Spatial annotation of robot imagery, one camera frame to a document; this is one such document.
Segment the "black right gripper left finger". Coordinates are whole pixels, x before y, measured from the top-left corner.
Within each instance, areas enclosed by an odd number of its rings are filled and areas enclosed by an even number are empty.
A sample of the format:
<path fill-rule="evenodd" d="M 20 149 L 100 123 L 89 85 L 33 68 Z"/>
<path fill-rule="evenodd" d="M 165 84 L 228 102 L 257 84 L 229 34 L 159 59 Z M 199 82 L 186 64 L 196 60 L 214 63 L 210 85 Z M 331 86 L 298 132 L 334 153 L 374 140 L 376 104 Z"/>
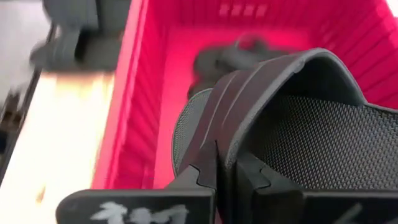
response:
<path fill-rule="evenodd" d="M 217 146 L 207 142 L 158 190 L 81 190 L 56 209 L 57 224 L 216 224 Z"/>

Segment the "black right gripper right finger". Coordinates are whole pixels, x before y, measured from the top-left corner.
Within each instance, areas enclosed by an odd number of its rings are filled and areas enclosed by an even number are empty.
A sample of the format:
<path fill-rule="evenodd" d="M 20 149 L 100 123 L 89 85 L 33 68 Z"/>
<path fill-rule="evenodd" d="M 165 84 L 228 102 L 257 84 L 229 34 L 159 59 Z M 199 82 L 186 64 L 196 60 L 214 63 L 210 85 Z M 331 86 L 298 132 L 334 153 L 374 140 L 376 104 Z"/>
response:
<path fill-rule="evenodd" d="M 244 153 L 238 157 L 238 224 L 398 224 L 398 192 L 306 190 Z"/>

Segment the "black rubber slide sandal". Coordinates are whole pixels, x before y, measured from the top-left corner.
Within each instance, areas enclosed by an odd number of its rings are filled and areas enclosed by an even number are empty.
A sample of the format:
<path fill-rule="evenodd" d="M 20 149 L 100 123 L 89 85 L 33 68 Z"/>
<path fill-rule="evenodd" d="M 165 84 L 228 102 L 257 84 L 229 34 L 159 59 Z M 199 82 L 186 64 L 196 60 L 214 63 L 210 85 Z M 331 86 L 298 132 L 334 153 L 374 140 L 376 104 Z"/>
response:
<path fill-rule="evenodd" d="M 312 49 L 222 78 L 175 178 L 217 146 L 216 217 L 238 224 L 238 157 L 250 153 L 306 190 L 398 192 L 398 111 L 372 105 L 343 62 Z"/>

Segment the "black rubber flip-flop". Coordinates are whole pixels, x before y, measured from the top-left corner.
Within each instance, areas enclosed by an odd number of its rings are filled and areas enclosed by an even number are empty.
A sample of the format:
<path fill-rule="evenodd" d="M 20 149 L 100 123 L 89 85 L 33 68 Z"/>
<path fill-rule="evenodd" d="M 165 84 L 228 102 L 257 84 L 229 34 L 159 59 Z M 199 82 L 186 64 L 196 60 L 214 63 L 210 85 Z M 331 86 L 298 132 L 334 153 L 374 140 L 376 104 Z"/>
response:
<path fill-rule="evenodd" d="M 190 86 L 187 98 L 212 88 L 229 73 L 248 70 L 259 62 L 294 52 L 295 49 L 271 47 L 264 39 L 253 35 L 241 36 L 230 45 L 214 45 L 201 49 L 193 62 L 195 82 Z"/>

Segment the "red plastic bin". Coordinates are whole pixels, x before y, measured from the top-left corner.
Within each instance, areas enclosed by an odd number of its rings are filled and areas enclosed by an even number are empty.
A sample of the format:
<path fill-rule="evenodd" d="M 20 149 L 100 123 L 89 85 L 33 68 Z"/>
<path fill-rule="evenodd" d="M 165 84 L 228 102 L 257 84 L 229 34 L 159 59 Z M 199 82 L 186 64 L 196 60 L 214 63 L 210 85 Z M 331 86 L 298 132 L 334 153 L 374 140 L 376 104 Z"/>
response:
<path fill-rule="evenodd" d="M 92 187 L 167 185 L 195 54 L 248 34 L 331 50 L 369 102 L 398 109 L 398 0 L 132 0 Z"/>

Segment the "black aluminium support frame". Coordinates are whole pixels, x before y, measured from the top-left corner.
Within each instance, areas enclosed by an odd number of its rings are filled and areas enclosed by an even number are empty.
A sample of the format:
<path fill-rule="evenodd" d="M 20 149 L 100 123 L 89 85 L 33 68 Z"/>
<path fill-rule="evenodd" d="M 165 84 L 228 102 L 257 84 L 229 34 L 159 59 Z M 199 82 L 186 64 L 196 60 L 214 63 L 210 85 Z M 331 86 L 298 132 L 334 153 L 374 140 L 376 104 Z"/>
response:
<path fill-rule="evenodd" d="M 4 102 L 0 103 L 0 185 L 24 124 L 40 73 L 40 70 L 35 69 L 30 81 L 11 88 Z"/>

